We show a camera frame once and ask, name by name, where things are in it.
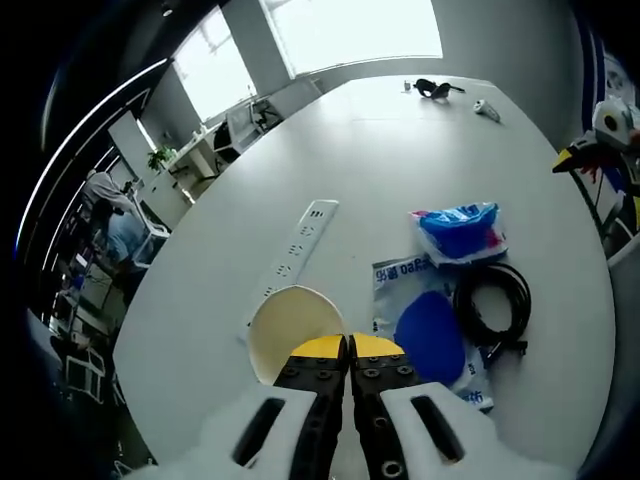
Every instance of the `person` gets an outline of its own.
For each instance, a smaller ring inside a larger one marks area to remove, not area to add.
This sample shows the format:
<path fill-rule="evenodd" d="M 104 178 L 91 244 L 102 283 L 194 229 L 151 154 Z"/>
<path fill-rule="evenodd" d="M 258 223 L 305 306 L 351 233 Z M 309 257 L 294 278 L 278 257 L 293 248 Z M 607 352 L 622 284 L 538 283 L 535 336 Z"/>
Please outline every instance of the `person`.
<path fill-rule="evenodd" d="M 144 224 L 131 213 L 114 208 L 104 198 L 93 206 L 91 220 L 105 236 L 107 257 L 115 265 L 110 273 L 114 284 L 122 290 L 125 305 L 129 306 L 146 272 L 145 269 L 136 267 L 134 260 L 139 263 L 150 262 L 154 245 L 149 242 L 139 251 L 147 236 Z"/>
<path fill-rule="evenodd" d="M 82 188 L 82 203 L 89 211 L 92 211 L 94 205 L 100 199 L 108 200 L 114 208 L 130 213 L 140 219 L 138 209 L 134 203 L 120 191 L 120 187 L 116 185 L 111 175 L 107 172 L 97 172 L 95 169 L 92 169 L 87 175 L 87 182 Z"/>

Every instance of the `white table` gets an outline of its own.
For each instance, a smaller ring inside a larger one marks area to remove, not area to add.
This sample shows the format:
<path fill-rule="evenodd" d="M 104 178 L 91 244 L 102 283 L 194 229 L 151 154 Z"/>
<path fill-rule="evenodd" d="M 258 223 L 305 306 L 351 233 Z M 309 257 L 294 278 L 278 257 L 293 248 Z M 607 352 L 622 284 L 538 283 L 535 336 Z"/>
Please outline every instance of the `white table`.
<path fill-rule="evenodd" d="M 569 175 L 551 174 L 551 145 L 495 86 L 451 78 L 468 93 L 440 104 L 401 93 L 404 79 L 352 81 L 267 134 L 201 197 L 151 266 L 115 364 L 160 462 L 189 448 L 205 416 L 255 381 L 237 340 L 248 298 L 308 204 L 333 198 L 340 206 L 300 283 L 363 332 L 371 331 L 372 263 L 419 252 L 407 212 L 500 204 L 533 309 L 527 355 L 506 353 L 492 372 L 491 416 L 515 450 L 581 465 L 607 401 L 615 337 L 589 211 Z M 502 124 L 472 113 L 479 98 Z M 345 471 L 362 467 L 350 465 L 356 438 L 341 437 Z"/>

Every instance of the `blue fabric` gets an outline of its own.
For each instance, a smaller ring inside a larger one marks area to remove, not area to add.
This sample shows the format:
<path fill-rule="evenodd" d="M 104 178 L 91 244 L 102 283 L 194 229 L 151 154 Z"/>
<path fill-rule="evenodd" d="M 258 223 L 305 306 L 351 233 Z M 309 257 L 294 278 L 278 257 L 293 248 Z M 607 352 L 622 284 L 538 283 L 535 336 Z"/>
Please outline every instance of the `blue fabric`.
<path fill-rule="evenodd" d="M 495 203 L 483 209 L 467 205 L 428 212 L 420 218 L 420 227 L 445 256 L 462 258 L 493 246 L 489 244 L 489 234 L 493 231 L 497 215 Z"/>
<path fill-rule="evenodd" d="M 115 262 L 122 262 L 140 248 L 146 238 L 143 223 L 128 212 L 122 215 L 113 214 L 109 219 L 107 230 L 107 244 L 109 256 Z M 152 246 L 149 244 L 144 252 L 136 258 L 137 261 L 146 263 L 150 257 Z"/>
<path fill-rule="evenodd" d="M 465 364 L 462 334 L 447 297 L 420 295 L 402 313 L 393 335 L 426 382 L 453 384 Z"/>

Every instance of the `blue sponge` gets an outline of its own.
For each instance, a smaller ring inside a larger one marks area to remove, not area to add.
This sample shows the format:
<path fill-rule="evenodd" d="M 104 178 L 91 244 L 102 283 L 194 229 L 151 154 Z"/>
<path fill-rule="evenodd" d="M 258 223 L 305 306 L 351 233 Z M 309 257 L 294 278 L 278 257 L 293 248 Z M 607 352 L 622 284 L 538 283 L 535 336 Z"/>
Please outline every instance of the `blue sponge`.
<path fill-rule="evenodd" d="M 423 293 L 409 305 L 393 338 L 425 382 L 449 386 L 462 373 L 462 334 L 449 300 L 441 293 Z"/>

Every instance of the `blue plastic bag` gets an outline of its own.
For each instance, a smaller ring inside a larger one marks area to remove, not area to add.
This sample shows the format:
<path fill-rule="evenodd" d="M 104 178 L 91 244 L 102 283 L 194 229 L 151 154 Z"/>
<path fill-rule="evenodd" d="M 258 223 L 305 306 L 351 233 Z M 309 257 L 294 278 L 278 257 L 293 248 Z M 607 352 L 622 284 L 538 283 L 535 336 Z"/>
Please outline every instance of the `blue plastic bag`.
<path fill-rule="evenodd" d="M 465 265 L 507 251 L 496 203 L 411 212 L 420 244 L 434 265 Z"/>

